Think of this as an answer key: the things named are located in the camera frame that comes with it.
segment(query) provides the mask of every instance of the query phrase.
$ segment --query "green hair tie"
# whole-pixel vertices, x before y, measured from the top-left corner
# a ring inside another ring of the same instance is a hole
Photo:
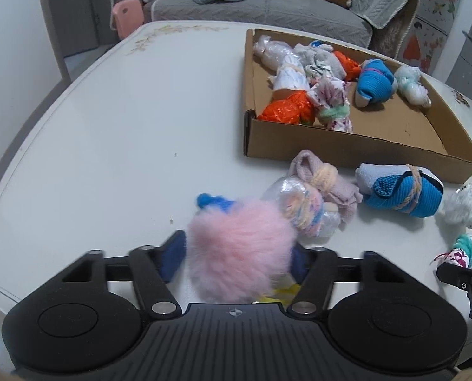
[[[347,104],[344,104],[342,106],[335,106],[330,109],[322,109],[319,112],[319,116],[322,119],[326,120],[334,120],[334,119],[339,119],[339,118],[344,118],[349,115],[350,108]]]

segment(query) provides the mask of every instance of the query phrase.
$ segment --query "gray sofa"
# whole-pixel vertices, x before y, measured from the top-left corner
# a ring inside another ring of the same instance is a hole
[[[143,10],[147,22],[221,20],[287,27],[395,58],[418,4],[419,0],[353,0],[353,7],[347,10],[325,0],[245,0],[205,5],[192,0],[144,0]]]

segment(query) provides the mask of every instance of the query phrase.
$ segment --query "bundled cloth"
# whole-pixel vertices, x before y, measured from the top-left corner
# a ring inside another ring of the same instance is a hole
[[[413,106],[431,107],[428,90],[420,83],[421,70],[404,64],[395,72],[398,92]]]
[[[443,210],[447,224],[461,224],[472,229],[472,182],[445,196]]]
[[[361,65],[358,86],[354,94],[357,108],[382,103],[397,91],[397,80],[382,60],[365,60]]]
[[[317,110],[317,118],[328,130],[352,133],[350,103],[347,99],[349,86],[350,83],[338,78],[322,76],[306,93]]]
[[[316,188],[296,176],[278,179],[262,198],[275,201],[291,225],[310,238],[329,238],[341,222],[338,206],[324,202]]]
[[[361,74],[361,66],[357,63],[357,61],[352,60],[341,52],[333,52],[333,54],[337,57],[340,64],[347,73],[344,80],[346,82],[356,80]]]
[[[310,150],[302,150],[294,158],[287,175],[297,176],[318,189],[326,202],[336,203],[344,222],[352,219],[363,199],[356,185],[347,182],[338,174],[337,168],[324,163]]]
[[[298,57],[286,55],[277,70],[276,77],[270,77],[273,83],[273,99],[282,100],[288,98],[296,90],[309,90],[305,70]]]
[[[306,91],[298,90],[293,92],[288,98],[272,101],[257,116],[257,119],[312,126],[315,121],[315,112],[313,105],[306,96]]]
[[[296,55],[290,45],[285,42],[271,40],[271,37],[265,34],[261,35],[255,42],[254,54],[262,60],[262,64],[272,71],[278,70],[285,56]]]
[[[441,263],[448,263],[462,268],[472,268],[472,234],[461,234],[456,238],[453,249],[436,257]]]
[[[296,44],[294,52],[305,68],[307,77],[313,79],[314,83],[321,76],[336,77],[340,80],[347,76],[342,63],[333,54],[333,47],[329,44],[321,44],[318,40],[310,45]]]
[[[437,176],[408,164],[363,163],[356,169],[356,181],[369,206],[418,218],[433,216],[442,200],[443,184]]]

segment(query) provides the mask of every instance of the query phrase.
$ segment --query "white table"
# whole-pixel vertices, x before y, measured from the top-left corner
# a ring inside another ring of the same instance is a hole
[[[146,24],[60,96],[0,184],[3,312],[85,251],[121,256],[161,244],[185,228],[201,192],[259,197],[285,173],[286,162],[242,153],[243,52],[252,27],[258,26]],[[451,89],[429,80],[472,137],[472,106],[458,104]],[[353,170],[342,173],[353,180]],[[460,232],[438,216],[415,219],[361,204],[343,231],[309,244],[344,257],[379,252],[446,297],[468,319],[464,360],[472,355],[468,299],[440,285],[430,264]],[[184,270],[171,287],[183,308],[199,300]],[[332,304],[355,288],[338,285]],[[132,298],[127,285],[112,290]]]

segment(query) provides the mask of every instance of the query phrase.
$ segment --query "pink chair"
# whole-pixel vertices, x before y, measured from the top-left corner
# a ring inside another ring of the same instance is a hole
[[[143,7],[139,0],[123,0],[113,6],[113,17],[120,40],[130,36],[144,23]]]

